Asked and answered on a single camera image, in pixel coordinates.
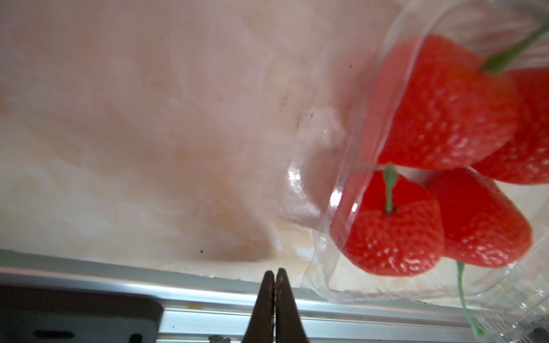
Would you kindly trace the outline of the strawberry three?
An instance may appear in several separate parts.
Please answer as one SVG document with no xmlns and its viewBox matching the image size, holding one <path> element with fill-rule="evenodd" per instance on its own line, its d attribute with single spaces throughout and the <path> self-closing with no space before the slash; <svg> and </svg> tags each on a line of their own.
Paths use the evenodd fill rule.
<svg viewBox="0 0 549 343">
<path fill-rule="evenodd" d="M 476 339 L 484 340 L 486 332 L 474 323 L 466 304 L 466 265 L 495 269 L 517 262 L 532 247 L 533 229 L 493 180 L 469 169 L 443 171 L 427 188 L 440 206 L 444 256 L 457 264 L 463 313 Z"/>
</svg>

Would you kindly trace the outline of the strawberry one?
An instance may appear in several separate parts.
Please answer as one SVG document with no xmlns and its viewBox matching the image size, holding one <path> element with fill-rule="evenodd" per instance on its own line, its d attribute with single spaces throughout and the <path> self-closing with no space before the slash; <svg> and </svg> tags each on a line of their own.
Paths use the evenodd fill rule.
<svg viewBox="0 0 549 343">
<path fill-rule="evenodd" d="M 520 121 L 512 79 L 437 34 L 397 44 L 375 82 L 370 110 L 393 113 L 377 163 L 427 170 L 468 167 L 501 148 Z"/>
</svg>

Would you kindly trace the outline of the clear clamshell container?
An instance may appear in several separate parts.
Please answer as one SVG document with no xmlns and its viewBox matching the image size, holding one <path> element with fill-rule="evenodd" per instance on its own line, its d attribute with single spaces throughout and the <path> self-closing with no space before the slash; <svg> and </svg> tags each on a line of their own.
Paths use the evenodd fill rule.
<svg viewBox="0 0 549 343">
<path fill-rule="evenodd" d="M 336 302 L 459 297 L 484 342 L 548 341 L 548 3 L 354 9 L 315 59 L 285 181 Z"/>
</svg>

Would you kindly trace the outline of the strawberry four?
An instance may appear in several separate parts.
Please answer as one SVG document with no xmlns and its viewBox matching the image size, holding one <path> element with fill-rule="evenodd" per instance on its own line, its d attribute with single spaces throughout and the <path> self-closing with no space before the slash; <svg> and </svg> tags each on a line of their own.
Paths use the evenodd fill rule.
<svg viewBox="0 0 549 343">
<path fill-rule="evenodd" d="M 547 184 L 548 68 L 517 69 L 507 75 L 520 94 L 520 125 L 511 140 L 471 168 L 510 184 Z"/>
</svg>

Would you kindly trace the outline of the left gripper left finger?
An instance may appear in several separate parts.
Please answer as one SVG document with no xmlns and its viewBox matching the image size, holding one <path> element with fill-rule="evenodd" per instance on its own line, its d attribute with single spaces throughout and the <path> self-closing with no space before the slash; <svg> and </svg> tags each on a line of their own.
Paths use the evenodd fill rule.
<svg viewBox="0 0 549 343">
<path fill-rule="evenodd" d="M 242 343 L 273 343 L 275 320 L 275 277 L 272 271 L 264 274 L 260 291 Z"/>
</svg>

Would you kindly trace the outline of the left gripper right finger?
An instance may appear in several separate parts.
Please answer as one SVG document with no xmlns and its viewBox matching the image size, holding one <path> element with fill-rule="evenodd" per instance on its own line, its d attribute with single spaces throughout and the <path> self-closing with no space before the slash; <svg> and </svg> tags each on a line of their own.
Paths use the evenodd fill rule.
<svg viewBox="0 0 549 343">
<path fill-rule="evenodd" d="M 276 343 L 308 343 L 287 272 L 279 268 L 274 286 Z"/>
</svg>

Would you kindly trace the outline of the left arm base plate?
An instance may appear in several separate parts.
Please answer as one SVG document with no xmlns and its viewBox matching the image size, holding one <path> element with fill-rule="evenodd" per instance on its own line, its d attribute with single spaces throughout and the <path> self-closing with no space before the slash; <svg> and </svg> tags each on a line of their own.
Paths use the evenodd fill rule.
<svg viewBox="0 0 549 343">
<path fill-rule="evenodd" d="M 1 287 L 2 342 L 155 342 L 163 314 L 146 297 Z"/>
</svg>

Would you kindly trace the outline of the strawberry two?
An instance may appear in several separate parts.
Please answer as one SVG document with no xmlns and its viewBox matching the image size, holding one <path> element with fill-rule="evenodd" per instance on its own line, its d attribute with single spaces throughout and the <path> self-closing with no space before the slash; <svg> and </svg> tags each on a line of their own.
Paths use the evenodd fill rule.
<svg viewBox="0 0 549 343">
<path fill-rule="evenodd" d="M 356 267 L 384 277 L 423 274 L 445 247 L 438 201 L 391 164 L 373 173 L 354 221 L 334 220 L 330 235 Z"/>
</svg>

